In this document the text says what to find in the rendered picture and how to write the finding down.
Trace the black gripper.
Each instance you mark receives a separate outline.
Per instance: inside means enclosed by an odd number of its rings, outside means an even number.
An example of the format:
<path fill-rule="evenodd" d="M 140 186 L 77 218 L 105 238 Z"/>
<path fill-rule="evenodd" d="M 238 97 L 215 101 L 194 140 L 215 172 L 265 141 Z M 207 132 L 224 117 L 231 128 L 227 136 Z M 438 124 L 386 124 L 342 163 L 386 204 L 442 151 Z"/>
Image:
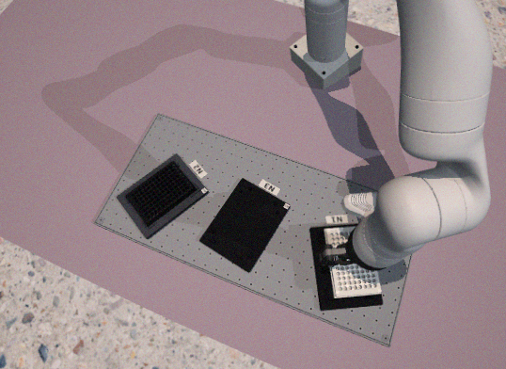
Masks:
<path fill-rule="evenodd" d="M 357 264 L 360 267 L 370 270 L 370 271 L 378 271 L 378 270 L 385 269 L 386 267 L 385 268 L 377 268 L 377 267 L 369 266 L 369 265 L 365 264 L 364 262 L 362 262 L 358 258 L 358 256 L 356 255 L 356 252 L 354 250 L 353 241 L 352 241 L 354 230 L 355 229 L 353 229 L 351 231 L 348 241 L 347 241 L 347 244 L 343 243 L 344 245 L 343 244 L 337 245 L 337 247 L 335 249 L 333 249 L 333 246 L 331 244 L 326 244 L 318 251 L 320 265 L 322 265 L 322 266 L 328 265 L 328 267 L 333 267 L 335 265 Z M 321 256 L 321 253 L 322 253 L 322 256 Z M 336 261 L 336 256 L 338 256 L 337 261 Z M 347 261 L 346 259 L 349 259 L 349 261 Z"/>

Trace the cream label reading n3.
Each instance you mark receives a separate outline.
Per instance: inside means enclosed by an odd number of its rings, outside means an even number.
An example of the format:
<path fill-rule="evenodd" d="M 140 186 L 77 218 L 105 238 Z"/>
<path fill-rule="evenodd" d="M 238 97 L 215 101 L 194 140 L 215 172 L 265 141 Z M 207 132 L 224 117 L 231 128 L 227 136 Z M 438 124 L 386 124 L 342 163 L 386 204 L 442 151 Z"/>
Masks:
<path fill-rule="evenodd" d="M 275 196 L 278 194 L 278 192 L 280 191 L 280 189 L 264 180 L 261 180 L 259 186 L 265 190 L 267 190 L 268 192 L 274 194 Z"/>

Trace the cream label with black text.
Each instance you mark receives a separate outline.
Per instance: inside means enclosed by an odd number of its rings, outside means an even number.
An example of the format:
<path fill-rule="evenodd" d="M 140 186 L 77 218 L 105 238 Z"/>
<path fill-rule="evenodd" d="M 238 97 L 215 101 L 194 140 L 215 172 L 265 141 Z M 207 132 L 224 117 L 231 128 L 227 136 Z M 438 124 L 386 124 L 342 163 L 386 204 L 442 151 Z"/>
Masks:
<path fill-rule="evenodd" d="M 347 215 L 327 216 L 327 217 L 325 217 L 325 220 L 326 220 L 326 225 L 348 223 Z"/>

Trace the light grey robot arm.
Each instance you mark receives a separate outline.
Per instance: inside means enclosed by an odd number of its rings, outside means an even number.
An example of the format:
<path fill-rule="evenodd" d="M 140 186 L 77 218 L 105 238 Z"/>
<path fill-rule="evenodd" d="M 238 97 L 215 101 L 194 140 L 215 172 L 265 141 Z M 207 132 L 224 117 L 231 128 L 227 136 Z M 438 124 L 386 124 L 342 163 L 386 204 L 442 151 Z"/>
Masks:
<path fill-rule="evenodd" d="M 491 201 L 482 133 L 493 53 L 480 10 L 475 0 L 396 2 L 400 144 L 437 164 L 341 201 L 361 219 L 352 239 L 356 255 L 377 268 L 474 229 Z M 304 0 L 304 7 L 308 54 L 318 62 L 337 60 L 345 49 L 349 0 Z"/>

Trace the white label with black n2 text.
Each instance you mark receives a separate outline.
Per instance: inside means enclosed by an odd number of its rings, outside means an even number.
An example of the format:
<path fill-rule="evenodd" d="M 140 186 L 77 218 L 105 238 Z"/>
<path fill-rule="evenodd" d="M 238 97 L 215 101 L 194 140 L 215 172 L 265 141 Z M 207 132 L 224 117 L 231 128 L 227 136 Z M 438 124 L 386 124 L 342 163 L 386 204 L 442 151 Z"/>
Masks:
<path fill-rule="evenodd" d="M 194 170 L 200 179 L 207 175 L 207 172 L 200 166 L 197 161 L 193 161 L 191 164 L 189 164 L 189 166 Z"/>

